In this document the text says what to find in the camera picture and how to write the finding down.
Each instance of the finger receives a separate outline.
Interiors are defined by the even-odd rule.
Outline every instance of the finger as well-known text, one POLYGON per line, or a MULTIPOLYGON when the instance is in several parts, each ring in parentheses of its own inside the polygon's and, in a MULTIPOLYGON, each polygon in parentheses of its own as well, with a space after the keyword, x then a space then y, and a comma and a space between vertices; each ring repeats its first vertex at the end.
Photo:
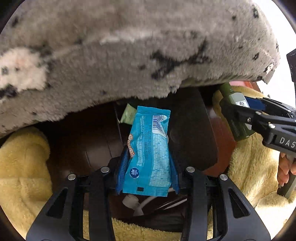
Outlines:
POLYGON ((288 183, 289 174, 285 174, 280 167, 278 168, 278 178, 281 179, 284 183, 288 183))
POLYGON ((291 166, 291 173, 296 175, 296 162, 292 164, 291 166))
POLYGON ((279 158, 279 167, 283 170, 284 174, 288 174, 290 170, 291 162, 284 156, 279 158))
POLYGON ((282 179, 280 179, 279 176, 277 177, 277 180, 279 182, 279 185, 281 185, 281 187, 283 187, 285 182, 282 179))

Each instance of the label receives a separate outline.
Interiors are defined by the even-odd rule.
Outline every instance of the label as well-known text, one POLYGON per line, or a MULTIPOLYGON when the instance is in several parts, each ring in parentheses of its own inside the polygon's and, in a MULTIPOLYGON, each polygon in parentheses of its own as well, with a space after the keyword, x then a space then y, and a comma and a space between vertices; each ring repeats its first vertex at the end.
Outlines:
POLYGON ((248 102, 246 100, 241 100, 241 101, 235 102, 235 104, 243 106, 243 107, 250 108, 250 106, 249 106, 249 104, 248 104, 248 102))
POLYGON ((131 175, 132 178, 137 178, 137 177, 139 176, 139 169, 133 167, 133 168, 130 170, 130 175, 131 175))

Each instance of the barcode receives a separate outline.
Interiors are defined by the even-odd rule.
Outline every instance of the barcode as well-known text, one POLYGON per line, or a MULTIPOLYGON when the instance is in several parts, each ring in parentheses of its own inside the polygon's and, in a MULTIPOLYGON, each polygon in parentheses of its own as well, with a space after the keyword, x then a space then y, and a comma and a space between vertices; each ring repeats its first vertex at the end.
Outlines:
POLYGON ((163 137, 166 138, 166 134, 163 130, 163 126, 161 125, 161 121, 163 121, 164 118, 162 115, 154 115, 153 116, 153 123, 152 123, 152 133, 154 134, 160 134, 163 137))

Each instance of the screw head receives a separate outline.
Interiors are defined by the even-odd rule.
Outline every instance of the screw head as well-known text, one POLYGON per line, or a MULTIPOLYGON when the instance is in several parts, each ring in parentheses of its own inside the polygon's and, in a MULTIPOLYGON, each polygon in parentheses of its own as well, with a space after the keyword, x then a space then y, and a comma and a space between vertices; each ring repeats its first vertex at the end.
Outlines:
POLYGON ((194 167, 186 167, 186 171, 192 173, 192 172, 195 172, 195 168, 194 167))
POLYGON ((110 168, 109 167, 102 167, 101 168, 101 172, 102 173, 107 173, 107 172, 109 172, 110 171, 110 168))
POLYGON ((223 180, 223 181, 226 181, 228 179, 228 177, 225 174, 221 174, 220 179, 223 180))
POLYGON ((274 124, 270 123, 270 124, 268 124, 268 127, 269 127, 270 129, 274 129, 276 126, 275 126, 274 124))
POLYGON ((73 173, 68 175, 68 180, 70 181, 74 180, 75 178, 76 178, 76 175, 73 173))

